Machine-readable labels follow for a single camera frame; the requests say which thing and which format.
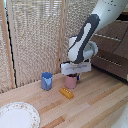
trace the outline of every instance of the wooden tabletop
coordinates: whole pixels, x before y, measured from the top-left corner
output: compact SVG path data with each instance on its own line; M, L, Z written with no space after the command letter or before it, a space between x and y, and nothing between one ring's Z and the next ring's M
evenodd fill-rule
M33 105L40 115L40 128L110 128L128 102L128 86L92 69L77 82L74 98L67 99L59 90L65 76L53 76L52 89L45 91L41 81L0 94L0 107L12 102Z

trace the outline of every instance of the white plate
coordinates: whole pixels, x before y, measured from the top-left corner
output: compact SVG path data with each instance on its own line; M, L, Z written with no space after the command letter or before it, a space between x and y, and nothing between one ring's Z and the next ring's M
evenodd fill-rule
M14 102L0 108L0 128L38 128L38 111L30 104Z

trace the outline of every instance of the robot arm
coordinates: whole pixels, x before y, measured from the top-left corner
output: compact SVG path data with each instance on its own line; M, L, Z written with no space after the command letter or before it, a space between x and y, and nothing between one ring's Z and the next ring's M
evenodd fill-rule
M124 10L128 0L99 0L92 14L86 20L77 37L69 40L68 58L79 64L91 58L98 48L91 37L101 28L115 21Z

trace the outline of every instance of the yellow block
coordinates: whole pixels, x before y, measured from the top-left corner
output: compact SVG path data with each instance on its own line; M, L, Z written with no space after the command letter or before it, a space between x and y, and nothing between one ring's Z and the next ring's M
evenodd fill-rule
M66 88L61 89L60 93L68 99L71 99L74 97L74 94L72 92L70 92L69 90L67 90Z

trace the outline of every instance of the blue cup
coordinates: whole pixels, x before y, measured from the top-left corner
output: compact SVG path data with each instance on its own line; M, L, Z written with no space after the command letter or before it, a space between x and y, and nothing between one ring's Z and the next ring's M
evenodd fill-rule
M44 90L50 90L52 88L52 74L50 72L44 72L41 75L41 87Z

